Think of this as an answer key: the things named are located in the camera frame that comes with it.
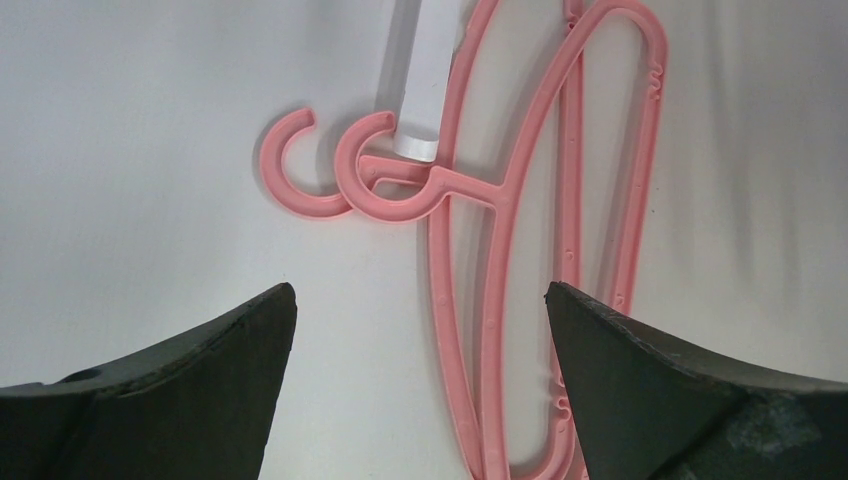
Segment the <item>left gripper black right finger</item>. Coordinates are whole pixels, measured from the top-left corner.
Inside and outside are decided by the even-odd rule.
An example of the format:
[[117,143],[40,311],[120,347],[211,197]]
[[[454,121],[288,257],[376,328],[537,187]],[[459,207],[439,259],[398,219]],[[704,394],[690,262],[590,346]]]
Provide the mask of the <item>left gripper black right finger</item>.
[[843,479],[845,384],[757,366],[565,283],[545,297],[593,479]]

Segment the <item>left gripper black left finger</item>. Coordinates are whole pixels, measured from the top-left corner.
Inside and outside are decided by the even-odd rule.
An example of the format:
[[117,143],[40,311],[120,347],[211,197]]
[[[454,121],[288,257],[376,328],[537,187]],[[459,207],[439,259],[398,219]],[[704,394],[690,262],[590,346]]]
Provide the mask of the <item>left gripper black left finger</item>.
[[5,479],[255,479],[297,322],[276,285],[52,383],[1,391]]

